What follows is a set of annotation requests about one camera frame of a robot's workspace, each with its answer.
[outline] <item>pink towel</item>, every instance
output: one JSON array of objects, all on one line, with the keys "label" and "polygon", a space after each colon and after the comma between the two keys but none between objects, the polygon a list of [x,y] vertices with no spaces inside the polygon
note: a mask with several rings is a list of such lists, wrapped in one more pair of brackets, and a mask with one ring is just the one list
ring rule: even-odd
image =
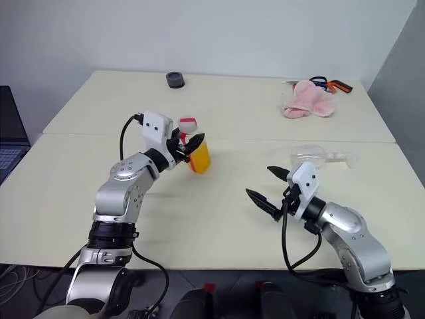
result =
[{"label": "pink towel", "polygon": [[329,116],[335,105],[329,93],[314,85],[312,81],[299,81],[294,88],[295,98],[284,105],[283,113],[287,118],[301,118],[313,113],[318,116]]}]

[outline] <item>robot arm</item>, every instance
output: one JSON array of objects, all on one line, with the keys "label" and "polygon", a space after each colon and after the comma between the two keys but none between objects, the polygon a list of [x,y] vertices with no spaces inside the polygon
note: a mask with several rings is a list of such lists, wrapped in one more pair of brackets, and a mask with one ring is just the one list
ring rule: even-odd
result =
[{"label": "robot arm", "polygon": [[315,196],[319,180],[314,165],[306,162],[292,171],[276,166],[268,169],[289,184],[284,191],[282,209],[247,189],[249,197],[276,221],[289,213],[297,221],[303,219],[305,229],[325,237],[339,257],[346,279],[343,284],[358,304],[362,318],[409,318],[398,297],[387,251],[369,233],[358,212]]},{"label": "robot arm", "polygon": [[48,313],[85,310],[91,318],[108,318],[127,308],[134,273],[125,265],[131,259],[132,243],[139,233],[135,223],[143,196],[164,169],[173,169],[199,147],[204,134],[197,134],[185,146],[179,145],[179,130],[170,118],[146,112],[135,116],[143,126],[147,151],[119,161],[107,182],[96,194],[93,224],[66,296],[67,308]]}]

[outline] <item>transparent plastic bottle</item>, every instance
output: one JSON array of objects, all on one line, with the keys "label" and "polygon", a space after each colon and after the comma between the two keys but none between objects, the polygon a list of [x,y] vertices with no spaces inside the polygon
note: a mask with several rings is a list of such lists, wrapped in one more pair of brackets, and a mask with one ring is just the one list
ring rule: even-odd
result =
[{"label": "transparent plastic bottle", "polygon": [[[187,137],[191,134],[198,134],[198,124],[195,118],[190,116],[185,116],[179,120],[179,129],[181,132],[181,141],[183,145],[186,144]],[[211,164],[210,154],[208,152],[207,141],[203,140],[201,145],[189,156],[191,161],[189,162],[189,167],[195,173],[203,174]]]},{"label": "transparent plastic bottle", "polygon": [[318,145],[296,146],[291,151],[292,167],[305,161],[312,162],[316,167],[320,167],[324,163],[344,161],[348,167],[354,168],[358,160],[358,157],[352,152],[326,152]]}]

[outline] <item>gray wall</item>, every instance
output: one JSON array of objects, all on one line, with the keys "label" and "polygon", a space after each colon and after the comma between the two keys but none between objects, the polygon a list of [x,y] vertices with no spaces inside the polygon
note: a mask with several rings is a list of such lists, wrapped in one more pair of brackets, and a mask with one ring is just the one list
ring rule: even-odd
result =
[{"label": "gray wall", "polygon": [[418,0],[369,96],[425,185],[425,0]]},{"label": "gray wall", "polygon": [[96,69],[361,80],[416,0],[0,0],[0,84],[32,141]]}]

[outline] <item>white table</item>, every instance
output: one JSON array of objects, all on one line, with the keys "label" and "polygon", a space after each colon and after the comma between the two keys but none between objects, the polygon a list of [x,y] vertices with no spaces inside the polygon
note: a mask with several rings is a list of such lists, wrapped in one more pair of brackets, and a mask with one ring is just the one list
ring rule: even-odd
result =
[{"label": "white table", "polygon": [[[70,99],[45,134],[120,133],[136,112],[154,110],[174,120],[192,115],[210,138],[394,142],[360,82],[350,94],[334,95],[330,118],[282,116],[292,86],[279,78],[185,74],[186,85],[169,88],[164,73],[97,71]],[[129,135],[138,135],[130,126]]]},{"label": "white table", "polygon": [[[299,142],[214,140],[212,166],[195,175],[182,163],[164,171],[146,195],[135,245],[167,268],[285,268],[281,223],[245,194],[255,189],[275,204],[286,184],[267,165],[289,166]],[[327,150],[359,155],[355,169],[328,164],[319,170],[318,196],[359,211],[387,248],[395,269],[425,268],[425,191],[392,143],[321,142]],[[126,155],[143,150],[129,136]],[[86,243],[97,189],[118,160],[118,137],[43,135],[0,187],[0,262],[63,266]],[[293,261],[315,245],[302,223],[290,221]],[[339,267],[324,243],[300,268]],[[150,268],[132,258],[130,268]]]}]

